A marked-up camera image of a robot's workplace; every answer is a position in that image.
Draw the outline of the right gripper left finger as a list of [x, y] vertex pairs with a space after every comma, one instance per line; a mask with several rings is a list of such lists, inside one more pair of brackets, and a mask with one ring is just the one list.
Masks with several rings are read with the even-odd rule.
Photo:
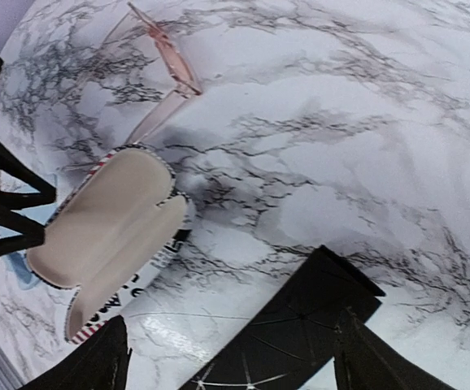
[[132, 350], [120, 315], [20, 390], [125, 390]]

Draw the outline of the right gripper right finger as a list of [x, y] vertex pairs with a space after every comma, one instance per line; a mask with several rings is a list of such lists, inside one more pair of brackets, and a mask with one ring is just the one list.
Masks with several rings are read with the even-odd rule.
[[397, 353], [348, 309], [337, 321], [334, 373], [339, 389], [451, 388]]

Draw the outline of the black glasses case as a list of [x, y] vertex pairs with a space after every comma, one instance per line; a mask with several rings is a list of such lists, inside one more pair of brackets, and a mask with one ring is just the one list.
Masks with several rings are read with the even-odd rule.
[[298, 389], [332, 357], [349, 308], [366, 322], [385, 292], [344, 257], [315, 249], [279, 292], [184, 389]]

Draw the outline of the striped flag glasses pouch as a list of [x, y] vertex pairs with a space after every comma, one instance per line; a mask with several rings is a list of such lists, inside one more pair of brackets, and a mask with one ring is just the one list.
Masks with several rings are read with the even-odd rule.
[[46, 222], [25, 258], [32, 273], [68, 290], [63, 336], [79, 344], [138, 297], [176, 257], [195, 216], [174, 170], [142, 144], [113, 149]]

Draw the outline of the pink frame sunglasses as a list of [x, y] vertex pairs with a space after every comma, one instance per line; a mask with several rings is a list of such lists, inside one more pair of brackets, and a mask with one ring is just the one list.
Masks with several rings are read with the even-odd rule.
[[64, 95], [81, 92], [89, 82], [111, 91], [112, 106], [142, 105], [143, 116], [121, 145], [142, 143], [184, 104], [202, 95], [198, 78], [178, 45], [132, 2], [97, 48], [91, 68]]

